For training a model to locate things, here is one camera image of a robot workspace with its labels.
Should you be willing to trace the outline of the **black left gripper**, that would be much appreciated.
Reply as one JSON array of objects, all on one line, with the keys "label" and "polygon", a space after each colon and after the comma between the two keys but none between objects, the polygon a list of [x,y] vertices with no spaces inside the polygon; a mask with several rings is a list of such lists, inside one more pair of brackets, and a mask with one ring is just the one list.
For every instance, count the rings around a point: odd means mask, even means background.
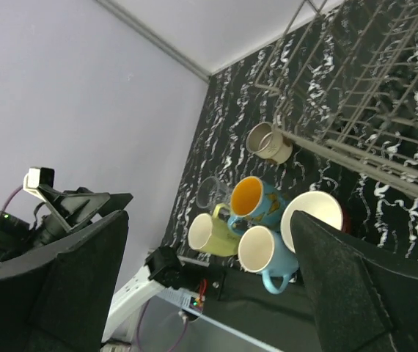
[{"label": "black left gripper", "polygon": [[38,191],[50,214],[44,216],[40,226],[33,230],[33,238],[64,238],[90,225],[96,215],[103,218],[124,210],[133,199],[130,193],[95,193],[85,187],[60,192],[50,186],[41,186]]}]

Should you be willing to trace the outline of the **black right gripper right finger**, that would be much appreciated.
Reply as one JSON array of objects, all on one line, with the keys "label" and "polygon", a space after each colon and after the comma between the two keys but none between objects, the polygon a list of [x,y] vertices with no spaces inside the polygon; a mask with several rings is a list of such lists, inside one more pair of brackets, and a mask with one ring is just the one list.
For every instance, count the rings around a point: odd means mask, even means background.
[{"label": "black right gripper right finger", "polygon": [[418,351],[418,263],[297,210],[296,256],[324,351]]}]

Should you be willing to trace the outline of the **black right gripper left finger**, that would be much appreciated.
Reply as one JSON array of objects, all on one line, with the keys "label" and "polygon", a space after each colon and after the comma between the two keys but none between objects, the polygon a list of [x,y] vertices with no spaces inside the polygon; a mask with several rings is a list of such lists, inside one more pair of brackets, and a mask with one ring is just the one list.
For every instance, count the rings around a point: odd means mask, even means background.
[{"label": "black right gripper left finger", "polygon": [[0,263],[0,351],[99,351],[127,236],[119,210]]}]

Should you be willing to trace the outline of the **yellow-green mug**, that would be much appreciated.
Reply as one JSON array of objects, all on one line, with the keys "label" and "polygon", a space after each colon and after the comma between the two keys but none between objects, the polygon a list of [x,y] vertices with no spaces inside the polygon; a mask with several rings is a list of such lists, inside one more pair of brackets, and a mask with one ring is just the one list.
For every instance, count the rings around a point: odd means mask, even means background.
[{"label": "yellow-green mug", "polygon": [[191,249],[219,257],[230,257],[238,253],[241,237],[219,218],[221,209],[230,210],[224,203],[219,203],[212,214],[201,213],[194,218],[187,237]]}]

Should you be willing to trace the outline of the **clear drinking glass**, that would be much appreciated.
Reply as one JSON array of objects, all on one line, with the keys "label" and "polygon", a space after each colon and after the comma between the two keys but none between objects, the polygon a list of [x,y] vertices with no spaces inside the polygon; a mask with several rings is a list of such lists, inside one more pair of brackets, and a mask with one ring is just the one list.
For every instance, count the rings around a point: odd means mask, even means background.
[{"label": "clear drinking glass", "polygon": [[229,205],[232,188],[217,177],[205,178],[197,189],[196,204],[212,213],[218,204]]}]

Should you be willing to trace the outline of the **blue butterfly mug orange inside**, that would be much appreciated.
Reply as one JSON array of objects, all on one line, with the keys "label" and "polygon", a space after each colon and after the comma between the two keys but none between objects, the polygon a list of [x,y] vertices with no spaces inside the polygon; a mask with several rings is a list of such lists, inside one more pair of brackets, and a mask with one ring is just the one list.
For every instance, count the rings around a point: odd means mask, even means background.
[{"label": "blue butterfly mug orange inside", "polygon": [[282,215],[289,203],[287,196],[264,180],[255,176],[245,177],[231,193],[232,215],[227,225],[236,235],[245,232],[238,226],[243,220],[279,232]]}]

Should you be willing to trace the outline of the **beige cup with brown band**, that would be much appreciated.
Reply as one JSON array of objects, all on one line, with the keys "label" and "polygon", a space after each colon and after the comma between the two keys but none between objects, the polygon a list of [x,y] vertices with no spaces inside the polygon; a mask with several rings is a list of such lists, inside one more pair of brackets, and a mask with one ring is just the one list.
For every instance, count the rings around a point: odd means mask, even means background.
[{"label": "beige cup with brown band", "polygon": [[283,164],[293,153],[292,143],[270,122],[259,123],[250,130],[246,148],[259,158],[275,164]]}]

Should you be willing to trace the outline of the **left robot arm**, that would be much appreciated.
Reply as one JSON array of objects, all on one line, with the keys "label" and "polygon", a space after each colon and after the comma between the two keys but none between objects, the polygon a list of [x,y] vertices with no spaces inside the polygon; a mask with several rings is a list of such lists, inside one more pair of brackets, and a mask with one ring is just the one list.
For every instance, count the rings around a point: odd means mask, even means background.
[{"label": "left robot arm", "polygon": [[92,224],[94,216],[105,217],[123,210],[133,199],[129,193],[94,193],[80,187],[59,192],[40,187],[45,199],[34,209],[34,223],[0,211],[0,262],[46,246]]}]

